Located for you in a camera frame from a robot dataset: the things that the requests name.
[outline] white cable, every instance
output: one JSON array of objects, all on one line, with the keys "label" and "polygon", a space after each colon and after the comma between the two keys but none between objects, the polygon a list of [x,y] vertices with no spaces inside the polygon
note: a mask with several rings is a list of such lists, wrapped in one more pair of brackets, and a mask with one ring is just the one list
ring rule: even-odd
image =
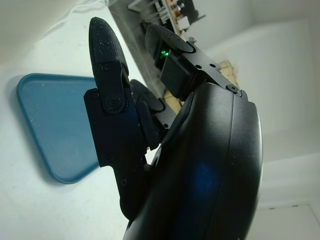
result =
[{"label": "white cable", "polygon": [[97,4],[97,3],[104,3],[105,5],[109,5],[109,0],[95,0],[91,3],[86,3],[86,4],[76,4],[74,5],[69,12],[67,13],[67,15],[61,19],[60,21],[58,21],[56,24],[54,24],[45,34],[45,36],[49,35],[51,32],[53,32],[53,30],[55,30],[56,28],[60,28],[62,26],[60,25],[64,25],[66,23],[66,21],[68,20],[68,18],[70,17],[70,15],[78,8],[88,8],[88,7],[92,7],[93,5]]}]

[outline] blue tray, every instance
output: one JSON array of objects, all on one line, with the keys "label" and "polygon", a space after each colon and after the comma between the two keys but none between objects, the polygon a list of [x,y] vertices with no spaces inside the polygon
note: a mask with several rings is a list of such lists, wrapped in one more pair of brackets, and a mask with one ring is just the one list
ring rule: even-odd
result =
[{"label": "blue tray", "polygon": [[73,184],[98,164],[84,94],[94,78],[33,73],[24,76],[17,98],[49,173]]}]

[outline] screw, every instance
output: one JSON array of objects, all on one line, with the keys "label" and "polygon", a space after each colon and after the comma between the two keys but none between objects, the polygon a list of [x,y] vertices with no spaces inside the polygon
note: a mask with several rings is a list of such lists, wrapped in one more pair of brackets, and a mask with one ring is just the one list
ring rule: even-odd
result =
[{"label": "screw", "polygon": [[99,99],[99,92],[93,91],[93,92],[90,94],[90,97],[91,97],[92,100],[98,100],[98,99]]},{"label": "screw", "polygon": [[121,106],[121,99],[118,96],[109,96],[106,99],[106,106],[110,110],[116,110]]},{"label": "screw", "polygon": [[103,70],[104,72],[109,72],[109,71],[111,70],[110,67],[108,67],[107,64],[104,64],[104,65],[102,65],[101,67],[102,67],[102,70]]},{"label": "screw", "polygon": [[114,163],[117,160],[117,155],[113,152],[108,154],[108,161]]},{"label": "screw", "polygon": [[226,89],[230,90],[231,92],[233,92],[234,94],[237,94],[240,90],[238,88],[236,88],[234,85],[229,84],[226,86]]},{"label": "screw", "polygon": [[120,181],[120,184],[121,184],[122,187],[126,186],[127,185],[127,179],[122,179]]},{"label": "screw", "polygon": [[138,165],[134,165],[134,166],[133,166],[133,171],[134,171],[134,172],[136,172],[138,169],[139,169],[139,166],[138,166]]}]

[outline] robotic hand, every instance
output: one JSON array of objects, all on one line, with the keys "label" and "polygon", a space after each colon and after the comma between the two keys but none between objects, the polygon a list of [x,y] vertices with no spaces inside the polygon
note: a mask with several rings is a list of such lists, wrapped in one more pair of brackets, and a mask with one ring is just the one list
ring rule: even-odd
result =
[{"label": "robotic hand", "polygon": [[[89,49],[97,88],[84,95],[99,165],[114,170],[124,240],[243,240],[262,177],[256,106],[201,50],[149,26],[161,81],[185,101],[175,113],[136,80],[110,26],[94,17]],[[149,165],[147,148],[160,147]]]}]

